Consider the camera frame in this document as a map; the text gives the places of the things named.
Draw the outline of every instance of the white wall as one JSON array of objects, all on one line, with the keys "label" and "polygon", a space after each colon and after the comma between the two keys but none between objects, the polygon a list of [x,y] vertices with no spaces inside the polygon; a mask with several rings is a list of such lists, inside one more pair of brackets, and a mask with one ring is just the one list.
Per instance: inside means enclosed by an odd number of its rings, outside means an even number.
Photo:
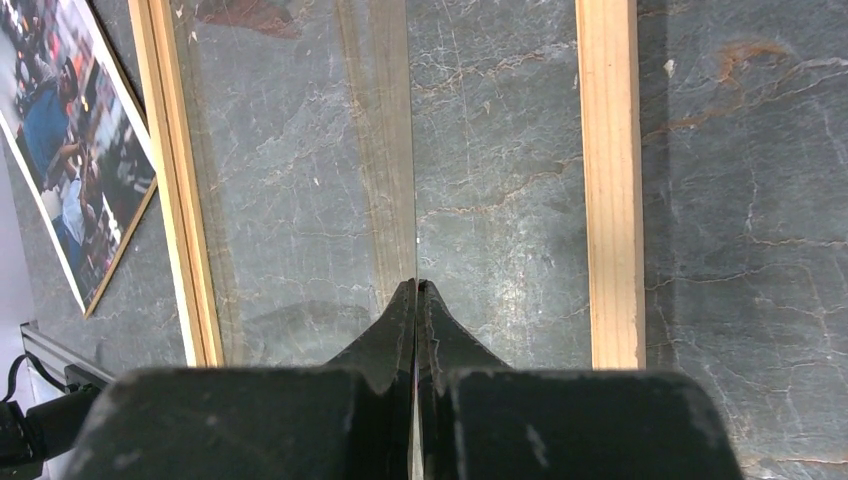
[{"label": "white wall", "polygon": [[[11,158],[7,162],[0,148],[0,396],[6,395],[7,372],[12,361],[24,353],[20,325],[32,320],[35,308],[8,168],[18,166]],[[26,363],[18,370],[18,389],[13,399],[24,411],[34,405]]]}]

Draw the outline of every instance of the poster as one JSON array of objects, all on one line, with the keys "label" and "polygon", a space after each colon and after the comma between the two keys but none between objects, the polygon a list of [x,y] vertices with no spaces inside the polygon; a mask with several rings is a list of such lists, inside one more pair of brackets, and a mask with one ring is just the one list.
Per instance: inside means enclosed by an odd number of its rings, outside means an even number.
[{"label": "poster", "polygon": [[155,190],[150,139],[85,0],[0,0],[0,23],[0,123],[88,316]]}]

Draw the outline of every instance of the black mount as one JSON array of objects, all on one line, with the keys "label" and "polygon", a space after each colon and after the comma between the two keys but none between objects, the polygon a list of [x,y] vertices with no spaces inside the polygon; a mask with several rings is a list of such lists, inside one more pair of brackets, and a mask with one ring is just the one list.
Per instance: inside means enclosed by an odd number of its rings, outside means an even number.
[{"label": "black mount", "polygon": [[425,478],[742,478],[690,379],[512,370],[414,280],[320,367],[125,375],[65,478],[409,478],[416,395]]}]

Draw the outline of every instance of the black cable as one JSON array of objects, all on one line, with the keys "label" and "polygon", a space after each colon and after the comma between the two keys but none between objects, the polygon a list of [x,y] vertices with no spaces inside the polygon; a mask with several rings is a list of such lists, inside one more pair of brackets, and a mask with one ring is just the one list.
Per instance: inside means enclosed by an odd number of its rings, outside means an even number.
[{"label": "black cable", "polygon": [[58,388],[63,392],[65,391],[65,385],[63,385],[61,382],[59,382],[58,380],[53,378],[49,373],[47,373],[47,370],[44,368],[44,365],[41,364],[41,360],[39,360],[38,357],[36,357],[35,355],[27,352],[23,355],[18,356],[18,358],[16,358],[15,361],[12,362],[12,367],[9,369],[9,390],[8,393],[6,393],[6,396],[3,397],[2,403],[6,403],[11,400],[12,395],[15,394],[15,390],[17,390],[18,388],[18,369],[21,367],[21,364],[27,358],[29,358],[29,360],[32,362],[32,366],[35,368],[35,371],[38,372],[38,374],[41,375],[42,378],[47,381],[47,383],[53,385],[54,387]]}]

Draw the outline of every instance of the gray marble wall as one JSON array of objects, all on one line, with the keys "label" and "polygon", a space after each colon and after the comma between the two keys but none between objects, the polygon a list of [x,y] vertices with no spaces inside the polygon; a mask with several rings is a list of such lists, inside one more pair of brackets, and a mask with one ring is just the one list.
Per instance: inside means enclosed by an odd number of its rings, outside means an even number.
[{"label": "gray marble wall", "polygon": [[380,313],[335,2],[196,3],[173,7],[227,361],[323,363]]},{"label": "gray marble wall", "polygon": [[649,362],[751,478],[846,478],[848,4],[639,12]]},{"label": "gray marble wall", "polygon": [[407,16],[419,276],[511,365],[588,368],[573,2]]},{"label": "gray marble wall", "polygon": [[[138,64],[126,2],[101,1],[95,6],[135,83]],[[116,373],[148,365],[185,364],[158,197],[142,217],[94,314],[83,319],[48,227],[5,139],[3,148],[8,161],[2,168],[9,169],[12,182],[39,329]]]}]

